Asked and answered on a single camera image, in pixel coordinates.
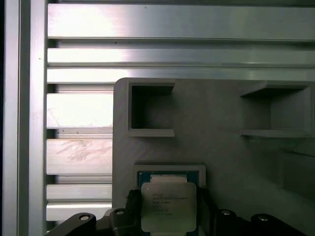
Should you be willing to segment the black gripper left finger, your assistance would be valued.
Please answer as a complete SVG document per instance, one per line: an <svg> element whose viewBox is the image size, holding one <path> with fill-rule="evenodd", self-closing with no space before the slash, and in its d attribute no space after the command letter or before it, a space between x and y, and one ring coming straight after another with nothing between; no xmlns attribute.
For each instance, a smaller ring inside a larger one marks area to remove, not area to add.
<svg viewBox="0 0 315 236"><path fill-rule="evenodd" d="M78 213L48 232L49 236L139 236L142 197L130 190L124 208L113 209L97 220L91 213Z"/></svg>

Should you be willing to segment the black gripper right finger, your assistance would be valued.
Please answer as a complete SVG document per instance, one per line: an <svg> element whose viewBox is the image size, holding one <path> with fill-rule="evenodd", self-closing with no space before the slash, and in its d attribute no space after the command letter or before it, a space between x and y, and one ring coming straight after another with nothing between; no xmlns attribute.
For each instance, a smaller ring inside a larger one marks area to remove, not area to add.
<svg viewBox="0 0 315 236"><path fill-rule="evenodd" d="M265 213L243 219L229 209L220 209L209 190L197 189L197 219L206 236L296 236L298 230Z"/></svg>

